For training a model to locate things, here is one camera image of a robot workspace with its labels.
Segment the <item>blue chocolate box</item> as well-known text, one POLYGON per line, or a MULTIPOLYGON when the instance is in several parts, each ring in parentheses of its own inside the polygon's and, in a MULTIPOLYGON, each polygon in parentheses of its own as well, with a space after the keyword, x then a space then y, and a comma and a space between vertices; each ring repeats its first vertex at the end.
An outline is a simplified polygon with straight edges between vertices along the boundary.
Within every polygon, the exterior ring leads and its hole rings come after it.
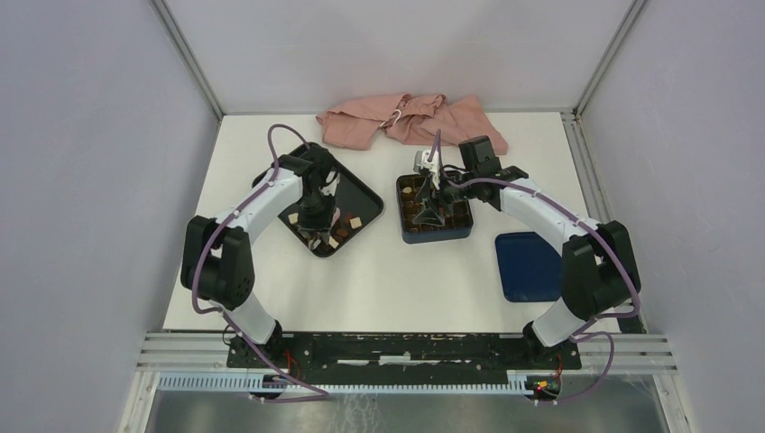
POLYGON ((415 199, 419 187, 425 180, 424 175, 402 175, 395 182, 401 236, 406 244, 424 244, 440 241, 463 239, 470 236, 474 218, 472 209, 467 201, 459 201, 446 214, 444 208, 440 212, 445 216, 443 226, 420 224, 414 221, 415 216, 423 209, 422 204, 415 199))

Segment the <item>black chocolate tray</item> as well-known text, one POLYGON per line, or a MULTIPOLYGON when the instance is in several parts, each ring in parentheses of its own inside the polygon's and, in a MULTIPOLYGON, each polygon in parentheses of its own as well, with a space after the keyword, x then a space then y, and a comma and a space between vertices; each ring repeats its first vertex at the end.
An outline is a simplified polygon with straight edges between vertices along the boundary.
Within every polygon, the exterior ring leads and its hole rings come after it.
POLYGON ((308 239, 297 230, 299 203, 313 192, 335 196, 340 218, 332 229, 339 242, 337 249, 321 245, 309 250, 319 258, 336 253, 383 211, 383 200, 343 165, 329 149, 316 143, 304 144, 279 156, 270 169, 257 178, 253 193, 257 196, 244 204, 238 223, 255 241, 262 231, 278 219, 307 249, 308 239), (349 220, 360 217, 363 225, 352 229, 349 220))

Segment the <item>blue box lid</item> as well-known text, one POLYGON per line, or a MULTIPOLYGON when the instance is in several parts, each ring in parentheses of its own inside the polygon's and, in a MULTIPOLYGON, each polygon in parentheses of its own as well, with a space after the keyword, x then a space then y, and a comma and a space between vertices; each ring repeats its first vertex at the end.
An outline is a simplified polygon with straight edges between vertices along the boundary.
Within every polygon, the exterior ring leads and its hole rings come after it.
POLYGON ((513 303, 553 302, 560 297, 561 257, 538 234, 497 235, 494 247, 506 300, 513 303))

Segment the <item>pink silicone tongs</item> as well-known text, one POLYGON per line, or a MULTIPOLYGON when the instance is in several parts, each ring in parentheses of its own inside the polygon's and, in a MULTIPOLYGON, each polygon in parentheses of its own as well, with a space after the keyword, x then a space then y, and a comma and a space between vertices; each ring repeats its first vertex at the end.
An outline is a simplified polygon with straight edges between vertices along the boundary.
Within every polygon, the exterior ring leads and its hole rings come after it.
POLYGON ((313 251, 321 245, 337 249, 339 242, 332 235, 332 229, 340 218, 340 209, 335 207, 329 213, 312 216, 303 225, 303 232, 308 239, 309 250, 313 251))

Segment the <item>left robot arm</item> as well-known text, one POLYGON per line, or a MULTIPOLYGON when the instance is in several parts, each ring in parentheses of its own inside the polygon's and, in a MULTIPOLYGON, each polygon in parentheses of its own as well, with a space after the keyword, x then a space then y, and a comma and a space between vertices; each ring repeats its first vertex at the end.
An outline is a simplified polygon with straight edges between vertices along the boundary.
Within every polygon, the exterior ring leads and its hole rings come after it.
POLYGON ((218 313, 242 338, 261 367, 283 356, 279 322, 253 292, 252 245, 281 212, 298 208, 294 228, 309 245, 330 244, 340 211, 336 205, 339 168, 329 150, 311 144, 299 156, 283 154, 237 204, 217 217, 194 216, 187 225, 181 285, 191 292, 198 314, 218 313))

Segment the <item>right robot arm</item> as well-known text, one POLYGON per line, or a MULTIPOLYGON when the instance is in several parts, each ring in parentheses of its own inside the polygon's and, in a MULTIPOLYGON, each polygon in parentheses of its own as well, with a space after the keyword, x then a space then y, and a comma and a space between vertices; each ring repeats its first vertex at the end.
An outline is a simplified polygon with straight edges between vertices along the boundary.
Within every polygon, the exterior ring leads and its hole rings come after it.
POLYGON ((561 259, 560 295, 531 321, 521 357, 543 368, 558 354, 557 345, 579 342, 584 331, 605 318, 633 318, 641 311, 640 276, 630 234, 620 222, 601 223, 564 207, 516 166, 502 166, 486 136, 459 144, 463 166, 447 173, 441 141, 416 153, 413 169, 423 176, 416 200, 418 224, 444 226, 458 201, 479 200, 521 221, 561 259))

